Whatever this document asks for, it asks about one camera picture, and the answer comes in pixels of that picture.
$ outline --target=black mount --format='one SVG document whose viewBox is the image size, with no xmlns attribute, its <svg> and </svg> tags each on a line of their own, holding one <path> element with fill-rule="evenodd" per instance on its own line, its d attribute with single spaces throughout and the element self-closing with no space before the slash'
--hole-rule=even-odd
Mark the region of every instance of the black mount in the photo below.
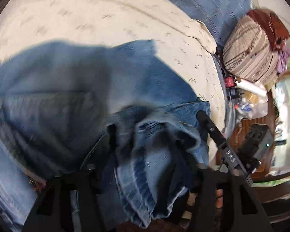
<svg viewBox="0 0 290 232">
<path fill-rule="evenodd" d="M 272 232 L 261 203 L 256 199 L 250 187 L 250 173 L 260 161 L 266 149 L 271 146 L 272 136 L 267 126 L 256 126 L 248 135 L 243 149 L 236 154 L 227 141 L 209 119 L 205 112 L 199 111 L 197 119 L 208 130 L 223 155 L 223 163 L 228 171 L 220 172 L 208 168 L 205 164 L 191 163 L 192 155 L 180 149 L 174 149 L 183 155 L 189 167 L 186 186 L 197 193 L 196 204 L 188 232 L 210 232 L 214 224 L 216 210 L 216 190 L 223 190 L 223 208 L 220 232 Z M 54 177 L 47 181 L 46 188 L 38 196 L 22 232 L 74 232 L 70 191 L 78 191 L 80 222 L 82 232 L 104 232 L 96 195 L 100 193 L 94 166 L 88 170 Z"/>
</svg>

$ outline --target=pillow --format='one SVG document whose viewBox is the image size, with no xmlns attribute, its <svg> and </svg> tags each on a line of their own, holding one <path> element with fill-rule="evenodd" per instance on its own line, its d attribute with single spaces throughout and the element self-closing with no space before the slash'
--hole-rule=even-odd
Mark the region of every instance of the pillow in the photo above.
<svg viewBox="0 0 290 232">
<path fill-rule="evenodd" d="M 271 50 L 260 25 L 244 16 L 223 48 L 223 63 L 231 74 L 267 85 L 276 76 L 278 52 Z"/>
<path fill-rule="evenodd" d="M 269 9 L 253 9 L 247 15 L 265 30 L 272 50 L 281 50 L 290 34 L 278 16 Z"/>
</svg>

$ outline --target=denim fabric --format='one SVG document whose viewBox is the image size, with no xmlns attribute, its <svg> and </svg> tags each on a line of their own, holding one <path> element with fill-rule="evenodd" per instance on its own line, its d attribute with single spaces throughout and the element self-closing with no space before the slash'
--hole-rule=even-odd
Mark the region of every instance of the denim fabric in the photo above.
<svg viewBox="0 0 290 232">
<path fill-rule="evenodd" d="M 109 132 L 109 128 L 106 128 L 106 132 L 88 153 L 82 164 L 82 168 L 87 164 L 94 164 L 96 167 L 95 174 L 96 178 L 100 181 L 99 189 L 102 193 L 97 195 L 97 202 L 106 230 L 111 230 L 129 220 L 129 216 L 124 211 L 116 186 L 114 171 L 117 167 L 117 158 L 114 153 L 115 147 L 110 146 L 111 138 Z M 73 210 L 75 211 L 73 218 L 74 231 L 79 232 L 79 207 L 74 206 Z"/>
<path fill-rule="evenodd" d="M 236 23 L 250 10 L 250 0 L 170 0 L 192 19 L 203 22 L 222 50 Z"/>
<path fill-rule="evenodd" d="M 172 153 L 177 142 L 195 163 L 208 164 L 207 132 L 196 119 L 199 110 L 209 115 L 209 103 L 171 104 L 154 110 L 132 107 L 113 115 L 118 190 L 127 215 L 137 225 L 147 227 L 151 219 L 168 217 L 186 187 Z"/>
<path fill-rule="evenodd" d="M 53 42 L 19 53 L 0 66 L 0 210 L 17 230 L 36 197 L 23 172 L 43 182 L 57 170 L 78 170 L 110 114 L 190 102 L 200 101 L 155 57 L 152 41 L 114 48 Z M 205 154 L 196 155 L 206 161 Z"/>
</svg>

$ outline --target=wooden furniture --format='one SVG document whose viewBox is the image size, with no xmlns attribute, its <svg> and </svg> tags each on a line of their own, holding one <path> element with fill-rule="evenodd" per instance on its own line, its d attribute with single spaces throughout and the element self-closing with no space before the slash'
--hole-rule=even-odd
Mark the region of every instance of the wooden furniture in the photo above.
<svg viewBox="0 0 290 232">
<path fill-rule="evenodd" d="M 249 132 L 249 129 L 252 124 L 266 124 L 269 126 L 270 131 L 274 133 L 275 131 L 275 110 L 273 105 L 273 96 L 271 92 L 268 92 L 268 114 L 263 118 L 257 118 L 253 120 L 243 119 L 242 128 L 236 127 L 233 131 L 232 136 L 229 139 L 230 146 L 237 151 L 237 149 L 243 144 L 246 134 Z M 272 156 L 274 152 L 275 143 L 268 149 L 267 153 L 262 160 L 262 164 L 259 169 L 252 175 L 252 178 L 264 178 L 271 167 Z M 216 155 L 217 165 L 221 164 L 221 154 L 218 152 Z"/>
<path fill-rule="evenodd" d="M 290 195 L 290 180 L 274 187 L 254 187 L 254 192 L 262 203 L 279 200 Z"/>
</svg>

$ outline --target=leaf print pattern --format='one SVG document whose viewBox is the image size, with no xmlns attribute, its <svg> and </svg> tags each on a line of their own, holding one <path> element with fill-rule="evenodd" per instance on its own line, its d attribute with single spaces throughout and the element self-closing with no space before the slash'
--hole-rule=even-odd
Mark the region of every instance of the leaf print pattern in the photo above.
<svg viewBox="0 0 290 232">
<path fill-rule="evenodd" d="M 196 83 L 196 80 L 195 80 L 195 78 L 191 78 L 188 80 L 188 82 L 195 82 Z"/>
<path fill-rule="evenodd" d="M 178 47 L 185 55 L 187 55 L 187 53 L 184 51 L 183 48 Z"/>
<path fill-rule="evenodd" d="M 177 59 L 174 59 L 174 60 L 177 62 L 178 65 L 183 65 L 183 63 L 181 63 L 179 60 Z"/>
<path fill-rule="evenodd" d="M 201 94 L 200 94 L 199 98 L 200 98 L 201 100 L 206 100 L 206 98 L 205 98 L 204 96 L 202 96 Z"/>
<path fill-rule="evenodd" d="M 101 20 L 102 19 L 104 19 L 104 18 L 110 18 L 110 17 L 112 17 L 113 15 L 105 15 L 105 16 L 103 16 L 102 18 L 101 18 Z"/>
</svg>

